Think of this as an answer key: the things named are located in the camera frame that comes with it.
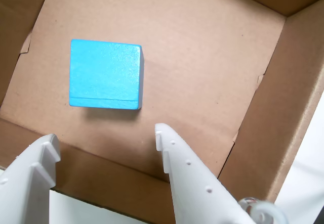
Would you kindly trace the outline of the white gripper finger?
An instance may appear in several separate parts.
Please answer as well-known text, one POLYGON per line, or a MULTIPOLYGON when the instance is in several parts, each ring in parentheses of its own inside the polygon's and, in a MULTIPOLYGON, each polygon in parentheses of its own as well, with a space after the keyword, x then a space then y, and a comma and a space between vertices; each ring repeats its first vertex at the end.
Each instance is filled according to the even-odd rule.
POLYGON ((164 172, 169 175, 176 223, 253 223, 169 125, 155 125, 155 141, 164 172))
POLYGON ((1 223, 49 223, 59 140, 50 134, 29 145, 1 174, 1 223))

